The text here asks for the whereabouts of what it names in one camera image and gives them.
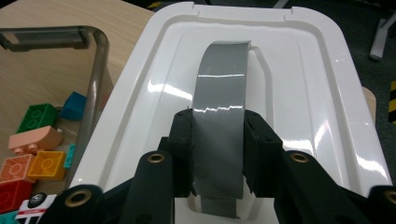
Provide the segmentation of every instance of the orange toy block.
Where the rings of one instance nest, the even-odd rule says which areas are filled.
[[[15,180],[35,183],[35,179],[27,176],[34,159],[35,156],[30,154],[5,159],[0,171],[0,184]]]
[[[51,126],[16,133],[9,137],[8,148],[15,154],[36,154],[39,150],[53,150],[62,141],[62,134]]]
[[[28,176],[39,180],[62,180],[64,178],[64,159],[62,151],[39,151]]]

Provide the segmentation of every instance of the red toy block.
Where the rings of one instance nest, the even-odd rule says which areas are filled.
[[[0,214],[18,210],[22,202],[29,199],[32,184],[18,180],[0,185]]]

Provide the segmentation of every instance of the wooden surface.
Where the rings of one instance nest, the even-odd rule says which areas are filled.
[[[118,0],[19,0],[0,9],[0,28],[89,25],[109,41],[107,70],[115,83],[153,12]],[[0,166],[15,156],[7,149],[29,105],[63,105],[71,91],[84,94],[91,77],[94,50],[51,49],[11,52],[0,48]],[[66,151],[78,122],[58,120]],[[33,192],[58,193],[64,181],[38,181]]]
[[[115,82],[153,12],[119,0],[19,0],[0,9],[0,27],[90,25],[109,42],[107,68]]]

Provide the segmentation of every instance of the pink toy block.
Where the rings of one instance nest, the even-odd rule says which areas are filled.
[[[27,176],[34,159],[35,156],[31,154],[5,159],[0,171],[0,184],[15,180],[35,183],[35,179]]]
[[[53,150],[62,141],[62,134],[51,126],[16,133],[9,137],[8,148],[15,154],[36,154],[40,150]]]

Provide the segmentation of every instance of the yellow toy block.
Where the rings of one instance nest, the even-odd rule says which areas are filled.
[[[39,180],[64,179],[64,159],[62,151],[39,151],[28,176]]]

